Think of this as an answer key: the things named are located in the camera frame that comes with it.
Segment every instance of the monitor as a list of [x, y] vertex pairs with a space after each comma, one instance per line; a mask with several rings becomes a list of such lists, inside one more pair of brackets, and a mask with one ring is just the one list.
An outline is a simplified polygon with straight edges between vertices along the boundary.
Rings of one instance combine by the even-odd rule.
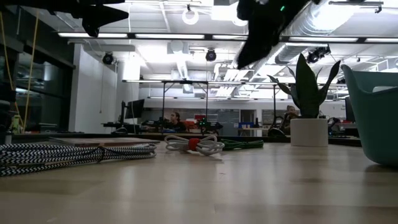
[[140, 118], [144, 110], [145, 100], [130, 101], [127, 103], [126, 119]]
[[346, 120], [355, 122], [353, 106], [351, 105], [351, 99], [349, 97], [346, 97], [345, 101], [346, 101]]

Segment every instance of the ceiling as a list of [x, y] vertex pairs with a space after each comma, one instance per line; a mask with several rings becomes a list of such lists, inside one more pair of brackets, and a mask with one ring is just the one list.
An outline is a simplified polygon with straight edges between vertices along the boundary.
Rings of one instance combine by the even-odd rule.
[[[194, 25], [188, 25], [182, 20], [182, 13], [186, 6], [169, 5], [167, 2], [145, 1], [146, 3], [123, 3], [110, 5], [111, 7], [130, 13], [128, 19], [114, 22], [103, 26], [100, 32], [161, 32], [161, 33], [201, 33], [201, 34], [247, 34], [247, 26], [236, 26], [229, 17], [226, 21], [212, 19], [212, 9], [215, 7], [213, 0], [202, 1], [200, 6], [192, 4], [191, 8], [198, 12], [198, 22]], [[328, 35], [338, 36], [398, 36], [398, 1], [383, 0], [383, 10], [376, 14], [376, 7], [356, 7], [353, 9], [353, 15], [341, 26]], [[26, 8], [33, 13], [35, 9]], [[230, 8], [229, 12], [234, 14], [235, 9]], [[332, 22], [336, 16], [339, 16], [339, 10], [326, 14], [322, 22]], [[47, 11], [40, 10], [40, 19], [52, 26], [58, 32], [84, 32], [81, 26], [81, 20], [72, 18], [69, 14], [58, 13], [58, 17], [51, 16]], [[170, 74], [171, 70], [176, 70], [175, 61], [168, 58], [167, 44], [168, 40], [85, 40], [91, 45], [134, 45], [141, 57], [146, 62], [141, 67], [141, 74]], [[239, 52], [241, 42], [226, 41], [186, 41], [189, 46], [215, 48], [218, 59], [215, 62], [206, 62], [205, 52], [195, 52], [192, 59], [187, 60], [188, 70], [207, 70], [213, 71], [217, 63], [228, 62], [234, 59]], [[353, 67], [353, 69], [367, 70], [374, 68], [377, 63], [384, 62], [389, 58], [398, 58], [398, 44], [330, 44], [331, 55], [319, 60], [311, 65], [314, 71], [322, 68], [319, 82], [323, 82], [328, 76], [331, 66], [336, 60], [342, 60], [343, 63]], [[295, 60], [287, 64], [293, 70], [295, 69]], [[281, 71], [275, 72], [274, 69], [261, 70], [262, 77], [266, 75], [279, 75], [288, 78], [289, 71], [281, 67]]]

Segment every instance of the snake plant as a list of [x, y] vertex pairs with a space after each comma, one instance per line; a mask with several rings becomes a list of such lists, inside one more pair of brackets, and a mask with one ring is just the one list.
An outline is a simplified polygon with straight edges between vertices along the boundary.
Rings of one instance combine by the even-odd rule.
[[279, 88], [286, 94], [291, 95], [294, 104], [300, 109], [301, 118], [318, 118], [319, 106], [324, 102], [328, 94], [328, 89], [331, 81], [336, 77], [340, 69], [340, 61], [332, 66], [328, 81], [318, 88], [318, 75], [314, 74], [312, 69], [308, 66], [304, 55], [300, 54], [298, 57], [296, 73], [292, 69], [289, 72], [295, 78], [295, 84], [292, 84], [290, 89], [278, 79], [270, 76], [272, 82], [278, 84]]

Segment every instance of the person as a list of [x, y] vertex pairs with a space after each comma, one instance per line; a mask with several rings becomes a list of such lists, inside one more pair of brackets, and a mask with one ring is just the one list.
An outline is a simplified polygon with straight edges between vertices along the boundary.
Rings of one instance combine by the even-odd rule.
[[180, 120], [180, 114], [178, 112], [173, 112], [170, 115], [170, 123], [166, 125], [167, 129], [174, 130], [175, 132], [182, 132], [187, 129], [185, 125]]
[[294, 106], [288, 105], [286, 107], [286, 114], [282, 125], [280, 126], [280, 130], [283, 131], [285, 134], [290, 134], [290, 120], [294, 118], [298, 118], [298, 111]]

